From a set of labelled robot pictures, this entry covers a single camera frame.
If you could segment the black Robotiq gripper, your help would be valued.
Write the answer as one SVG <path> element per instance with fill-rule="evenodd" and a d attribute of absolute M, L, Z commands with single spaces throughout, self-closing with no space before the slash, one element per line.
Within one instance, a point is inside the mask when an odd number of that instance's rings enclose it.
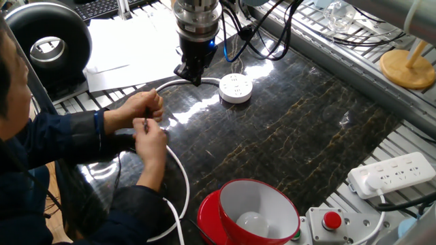
<path fill-rule="evenodd" d="M 201 85 L 202 74 L 210 65 L 218 48 L 215 38 L 194 42 L 180 37 L 180 48 L 183 53 L 182 63 L 176 66 L 174 73 L 184 80 L 192 80 L 194 86 Z"/>

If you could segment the person's left hand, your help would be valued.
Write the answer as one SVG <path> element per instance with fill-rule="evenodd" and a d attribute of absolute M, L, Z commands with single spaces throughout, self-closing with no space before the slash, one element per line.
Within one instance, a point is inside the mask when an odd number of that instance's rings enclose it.
<path fill-rule="evenodd" d="M 157 122 L 164 114 L 164 99 L 155 89 L 132 95 L 116 109 L 117 129 L 132 128 L 135 118 L 150 118 Z"/>

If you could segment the person's right hand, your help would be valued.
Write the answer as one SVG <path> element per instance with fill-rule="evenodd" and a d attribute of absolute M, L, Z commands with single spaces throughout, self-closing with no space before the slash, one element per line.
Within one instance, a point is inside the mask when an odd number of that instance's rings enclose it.
<path fill-rule="evenodd" d="M 167 137 L 153 119 L 135 118 L 136 152 L 141 156 L 146 168 L 164 169 L 166 164 Z"/>

